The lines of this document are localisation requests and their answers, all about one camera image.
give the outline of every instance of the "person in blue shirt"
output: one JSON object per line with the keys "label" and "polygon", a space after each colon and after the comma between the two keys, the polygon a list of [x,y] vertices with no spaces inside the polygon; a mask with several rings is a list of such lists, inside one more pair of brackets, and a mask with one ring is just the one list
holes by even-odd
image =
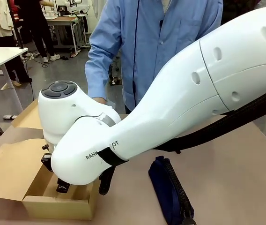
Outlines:
{"label": "person in blue shirt", "polygon": [[220,26],[222,6],[222,0],[107,0],[89,39],[88,95],[105,104],[109,65],[120,49],[129,113],[168,60]]}

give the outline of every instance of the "shirt sleeve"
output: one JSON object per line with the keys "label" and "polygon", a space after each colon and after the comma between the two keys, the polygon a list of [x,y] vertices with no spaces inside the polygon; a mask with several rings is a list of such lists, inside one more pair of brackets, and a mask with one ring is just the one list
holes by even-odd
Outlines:
{"label": "shirt sleeve", "polygon": [[222,0],[208,1],[197,39],[200,39],[221,25],[222,8]]}
{"label": "shirt sleeve", "polygon": [[106,98],[109,65],[121,45],[119,0],[107,0],[89,41],[91,49],[89,60],[85,64],[88,95],[91,98]]}

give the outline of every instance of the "white robotic arm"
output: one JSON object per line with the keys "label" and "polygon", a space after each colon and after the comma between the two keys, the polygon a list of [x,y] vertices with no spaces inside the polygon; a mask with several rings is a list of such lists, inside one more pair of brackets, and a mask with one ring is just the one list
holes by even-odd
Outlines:
{"label": "white robotic arm", "polygon": [[221,26],[174,56],[122,121],[112,108],[93,101],[72,82],[42,90],[38,108],[45,139],[57,145],[54,173],[65,182],[84,185],[111,166],[100,151],[109,148],[127,161],[265,93],[263,8]]}

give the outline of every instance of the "white undershirt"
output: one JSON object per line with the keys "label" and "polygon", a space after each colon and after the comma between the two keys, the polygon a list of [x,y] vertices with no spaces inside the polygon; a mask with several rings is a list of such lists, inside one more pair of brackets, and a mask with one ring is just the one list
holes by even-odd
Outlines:
{"label": "white undershirt", "polygon": [[164,11],[164,14],[165,14],[167,8],[169,7],[170,0],[161,0],[161,1],[162,1],[162,5],[163,5],[163,11]]}

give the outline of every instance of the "gray floor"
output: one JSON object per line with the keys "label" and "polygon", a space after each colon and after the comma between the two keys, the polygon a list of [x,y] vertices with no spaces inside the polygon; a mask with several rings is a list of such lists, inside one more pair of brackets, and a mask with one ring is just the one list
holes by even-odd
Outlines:
{"label": "gray floor", "polygon": [[[34,51],[35,47],[31,43],[27,46],[29,50]],[[68,53],[62,53],[61,55],[69,57]],[[84,92],[87,93],[87,81],[85,77],[84,67],[88,60],[88,51],[82,50],[76,58],[69,60],[58,60],[48,65],[47,68],[43,68],[41,64],[30,60],[27,62],[28,72],[33,79],[32,87],[34,92],[34,98],[37,98],[39,91],[48,83],[56,80],[70,80],[76,82]],[[5,84],[5,79],[0,75],[0,89]],[[32,102],[32,91],[30,85],[25,85],[17,88],[17,93],[23,108],[27,107]],[[124,113],[124,102],[122,98],[122,86],[110,86],[106,87],[107,98],[116,103],[116,111],[118,113]],[[16,115],[14,104],[10,97],[9,90],[0,90],[0,122],[3,121],[3,115]]]}

